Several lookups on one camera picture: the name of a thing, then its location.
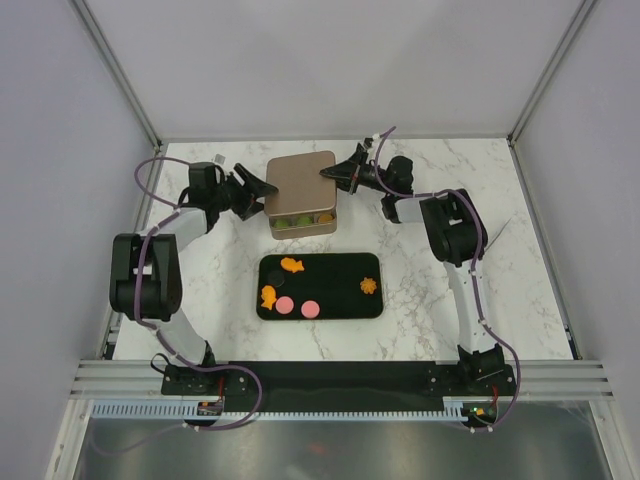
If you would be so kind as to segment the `gold cookie tin box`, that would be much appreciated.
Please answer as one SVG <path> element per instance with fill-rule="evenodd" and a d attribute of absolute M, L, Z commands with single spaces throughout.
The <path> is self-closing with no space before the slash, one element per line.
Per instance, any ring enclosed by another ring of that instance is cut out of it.
<path fill-rule="evenodd" d="M 269 219 L 271 234 L 275 240 L 300 239 L 332 234 L 337 229 L 335 210 L 279 216 Z"/>

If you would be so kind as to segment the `orange fish cookie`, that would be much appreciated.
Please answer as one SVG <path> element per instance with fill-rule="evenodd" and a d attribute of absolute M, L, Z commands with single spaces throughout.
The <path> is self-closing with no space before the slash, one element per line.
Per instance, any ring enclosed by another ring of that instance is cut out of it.
<path fill-rule="evenodd" d="M 261 289 L 260 298 L 261 307 L 271 311 L 278 300 L 276 289 L 272 285 L 265 285 Z"/>
<path fill-rule="evenodd" d="M 305 270 L 302 260 L 296 260 L 291 257 L 284 257 L 280 261 L 281 268 L 289 273 L 299 273 Z"/>

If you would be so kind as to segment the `dark green tray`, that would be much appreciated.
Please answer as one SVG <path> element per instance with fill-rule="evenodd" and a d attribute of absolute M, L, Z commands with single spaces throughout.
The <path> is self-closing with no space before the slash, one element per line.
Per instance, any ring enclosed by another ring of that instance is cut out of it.
<path fill-rule="evenodd" d="M 284 271 L 280 266 L 284 257 L 302 260 L 305 270 Z M 261 307 L 261 289 L 269 285 L 267 275 L 274 270 L 285 275 L 284 284 L 274 287 L 277 297 L 288 296 L 295 303 L 288 315 L 280 315 L 275 305 L 271 311 Z M 365 277 L 377 281 L 378 288 L 373 295 L 360 290 L 360 282 Z M 259 263 L 257 279 L 255 311 L 265 321 L 374 319 L 384 310 L 380 261 L 372 253 L 267 255 Z M 306 319 L 301 314 L 301 306 L 307 300 L 316 301 L 320 306 L 320 314 L 315 319 Z"/>

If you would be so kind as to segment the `black sandwich cookie left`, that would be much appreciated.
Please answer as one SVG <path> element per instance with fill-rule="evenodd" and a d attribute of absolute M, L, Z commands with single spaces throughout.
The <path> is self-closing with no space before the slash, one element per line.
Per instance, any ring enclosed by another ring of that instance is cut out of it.
<path fill-rule="evenodd" d="M 280 270 L 274 270 L 267 275 L 267 281 L 273 287 L 280 287 L 285 282 L 285 275 Z"/>

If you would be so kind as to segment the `orange fish cookie upper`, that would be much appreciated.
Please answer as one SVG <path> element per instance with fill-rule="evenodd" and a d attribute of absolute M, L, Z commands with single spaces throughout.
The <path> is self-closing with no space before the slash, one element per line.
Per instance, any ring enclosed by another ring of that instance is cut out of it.
<path fill-rule="evenodd" d="M 281 268 L 289 273 L 299 273 L 305 270 L 302 260 L 296 260 L 291 257 L 284 257 L 280 261 Z"/>

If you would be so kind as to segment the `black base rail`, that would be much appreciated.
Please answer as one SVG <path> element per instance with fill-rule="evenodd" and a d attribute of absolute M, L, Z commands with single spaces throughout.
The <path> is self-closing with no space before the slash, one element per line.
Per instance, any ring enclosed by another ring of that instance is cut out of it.
<path fill-rule="evenodd" d="M 513 369 L 471 381 L 456 364 L 426 361 L 232 362 L 221 372 L 165 368 L 166 396 L 221 393 L 225 410 L 261 413 L 392 413 L 442 411 L 446 397 L 502 398 L 515 393 Z"/>

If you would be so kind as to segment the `gold tin lid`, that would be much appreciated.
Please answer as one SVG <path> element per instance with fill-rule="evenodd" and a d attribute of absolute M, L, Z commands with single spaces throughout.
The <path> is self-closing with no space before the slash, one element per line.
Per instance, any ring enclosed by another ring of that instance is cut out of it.
<path fill-rule="evenodd" d="M 320 172 L 335 162 L 328 150 L 272 158 L 266 181 L 278 192 L 266 198 L 266 214 L 275 218 L 332 210 L 337 203 L 336 183 Z"/>

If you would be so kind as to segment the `orange flower cookie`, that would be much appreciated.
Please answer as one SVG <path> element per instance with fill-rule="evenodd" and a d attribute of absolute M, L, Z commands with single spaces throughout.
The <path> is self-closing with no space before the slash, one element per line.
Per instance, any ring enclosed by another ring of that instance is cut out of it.
<path fill-rule="evenodd" d="M 378 288 L 377 281 L 374 278 L 365 277 L 360 282 L 360 290 L 366 295 L 373 295 Z"/>

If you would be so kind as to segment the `pink macaron left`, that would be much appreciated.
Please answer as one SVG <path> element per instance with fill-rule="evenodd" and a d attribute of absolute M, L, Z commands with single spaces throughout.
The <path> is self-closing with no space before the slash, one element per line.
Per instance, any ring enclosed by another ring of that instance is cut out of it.
<path fill-rule="evenodd" d="M 291 297 L 282 296 L 276 301 L 275 308 L 280 315 L 288 315 L 293 312 L 295 303 Z"/>

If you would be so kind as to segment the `pink macaron right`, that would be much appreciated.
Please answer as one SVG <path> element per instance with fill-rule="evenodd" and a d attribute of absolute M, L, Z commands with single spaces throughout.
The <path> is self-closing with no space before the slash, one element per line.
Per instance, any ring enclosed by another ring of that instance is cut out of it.
<path fill-rule="evenodd" d="M 301 306 L 301 314 L 306 319 L 315 319 L 320 314 L 320 306 L 316 301 L 307 300 Z"/>

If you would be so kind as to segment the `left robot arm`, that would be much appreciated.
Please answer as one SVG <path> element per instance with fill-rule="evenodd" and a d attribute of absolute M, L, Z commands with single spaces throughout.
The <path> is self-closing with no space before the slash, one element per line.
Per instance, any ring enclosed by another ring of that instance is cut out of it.
<path fill-rule="evenodd" d="M 278 188 L 244 166 L 233 171 L 211 162 L 188 166 L 188 185 L 178 200 L 153 198 L 171 208 L 150 228 L 114 238 L 109 301 L 111 308 L 149 331 L 164 350 L 186 366 L 184 383 L 197 394 L 213 391 L 218 367 L 209 342 L 181 309 L 180 253 L 207 235 L 226 211 L 248 220 L 264 210 L 263 198 Z"/>

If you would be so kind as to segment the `orange fish cookie lower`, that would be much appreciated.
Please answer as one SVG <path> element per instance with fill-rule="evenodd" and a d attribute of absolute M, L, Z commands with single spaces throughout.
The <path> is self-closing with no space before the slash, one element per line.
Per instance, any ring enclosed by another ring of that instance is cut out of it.
<path fill-rule="evenodd" d="M 261 289 L 260 298 L 261 307 L 271 311 L 278 300 L 276 289 L 272 285 L 265 285 Z"/>

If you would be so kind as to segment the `pink macaron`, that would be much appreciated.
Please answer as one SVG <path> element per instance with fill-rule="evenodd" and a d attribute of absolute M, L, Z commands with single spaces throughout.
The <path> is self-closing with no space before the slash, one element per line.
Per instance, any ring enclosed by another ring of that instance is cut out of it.
<path fill-rule="evenodd" d="M 316 301 L 307 300 L 301 306 L 301 314 L 306 319 L 315 319 L 320 314 L 320 306 Z"/>
<path fill-rule="evenodd" d="M 293 312 L 295 303 L 291 297 L 282 296 L 276 301 L 275 308 L 280 315 L 288 315 Z"/>

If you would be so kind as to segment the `aluminium frame rail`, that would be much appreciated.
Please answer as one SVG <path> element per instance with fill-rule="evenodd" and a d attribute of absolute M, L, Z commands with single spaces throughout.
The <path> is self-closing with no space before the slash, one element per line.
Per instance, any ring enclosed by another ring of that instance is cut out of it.
<path fill-rule="evenodd" d="M 493 402 L 504 411 L 512 399 L 520 402 L 590 401 L 613 396 L 604 368 L 595 361 L 525 361 L 513 369 L 515 393 L 502 398 L 446 397 L 442 411 L 392 413 L 261 413 L 256 403 L 248 412 L 225 410 L 221 393 L 213 396 L 166 396 L 161 393 L 164 359 L 147 361 L 85 360 L 71 388 L 74 400 L 91 402 L 92 417 L 101 419 L 176 419 L 187 422 L 255 420 L 302 421 L 466 421 L 468 414 Z"/>

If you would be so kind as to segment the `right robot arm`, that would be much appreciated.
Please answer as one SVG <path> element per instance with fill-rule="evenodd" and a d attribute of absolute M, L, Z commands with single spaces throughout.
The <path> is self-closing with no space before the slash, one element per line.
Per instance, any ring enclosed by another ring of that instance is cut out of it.
<path fill-rule="evenodd" d="M 482 260 L 488 235 L 479 213 L 464 189 L 417 194 L 413 189 L 413 161 L 393 157 L 387 167 L 379 157 L 369 158 L 373 140 L 365 139 L 346 160 L 320 171 L 336 187 L 351 195 L 360 187 L 384 194 L 381 207 L 392 223 L 421 223 L 430 250 L 442 262 L 449 281 L 459 324 L 457 382 L 469 394 L 480 394 L 493 379 L 513 378 L 506 365 L 506 343 L 488 325 Z"/>

